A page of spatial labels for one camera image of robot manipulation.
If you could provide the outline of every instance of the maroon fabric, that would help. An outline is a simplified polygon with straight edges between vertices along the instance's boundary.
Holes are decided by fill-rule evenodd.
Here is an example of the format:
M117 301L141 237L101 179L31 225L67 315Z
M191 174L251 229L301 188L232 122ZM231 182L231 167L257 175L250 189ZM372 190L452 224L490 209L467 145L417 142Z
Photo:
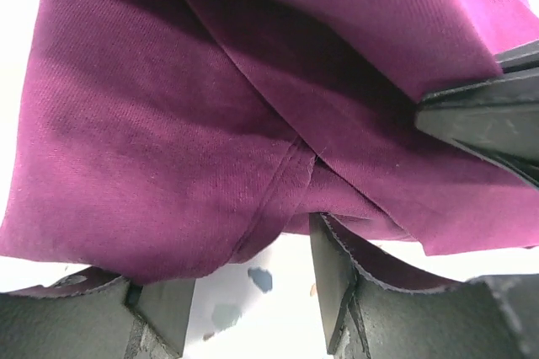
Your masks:
M539 193L413 125L538 36L526 0L41 0L0 254L204 276L316 211L428 254L539 244Z

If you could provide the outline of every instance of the garment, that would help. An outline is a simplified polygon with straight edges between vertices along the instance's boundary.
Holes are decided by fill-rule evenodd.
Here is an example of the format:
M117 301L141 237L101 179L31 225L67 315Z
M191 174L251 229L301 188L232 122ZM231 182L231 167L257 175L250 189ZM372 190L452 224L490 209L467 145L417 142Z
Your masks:
M41 0L0 255L140 283L325 211L427 254L539 244L539 194L414 129L501 73L526 0Z

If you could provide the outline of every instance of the white surface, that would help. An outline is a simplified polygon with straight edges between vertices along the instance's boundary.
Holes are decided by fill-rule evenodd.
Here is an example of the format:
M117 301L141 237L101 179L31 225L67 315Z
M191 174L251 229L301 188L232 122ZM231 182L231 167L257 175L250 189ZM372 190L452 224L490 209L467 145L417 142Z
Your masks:
M0 212L5 209L13 168L19 98L39 0L0 0ZM539 9L539 0L531 0ZM385 250L439 275L458 280L482 274L537 273L539 249L487 251L425 258L417 244L379 243ZM249 279L249 267L269 271L273 290L262 293ZM38 264L0 257L0 292L35 284L50 285L79 270L66 264ZM284 235L245 265L228 265L197 282L185 357L324 358L318 301L308 239ZM242 317L216 332L218 304L238 306Z

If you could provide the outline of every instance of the folded fabric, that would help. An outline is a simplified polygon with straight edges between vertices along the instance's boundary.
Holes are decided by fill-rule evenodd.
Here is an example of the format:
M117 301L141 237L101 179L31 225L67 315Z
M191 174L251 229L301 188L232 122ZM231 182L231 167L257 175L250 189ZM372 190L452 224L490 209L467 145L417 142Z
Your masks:
M41 0L0 255L204 276L331 212L427 254L539 244L539 193L414 129L526 0Z

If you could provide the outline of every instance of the brown spot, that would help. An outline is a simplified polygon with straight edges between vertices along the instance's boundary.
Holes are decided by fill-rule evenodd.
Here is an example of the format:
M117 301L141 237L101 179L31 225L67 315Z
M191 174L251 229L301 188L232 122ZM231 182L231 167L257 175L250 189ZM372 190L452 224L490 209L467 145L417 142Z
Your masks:
M207 340L213 338L213 335L215 334L216 334L215 332L208 332L207 334L204 334L204 336L202 337L202 340L206 342Z

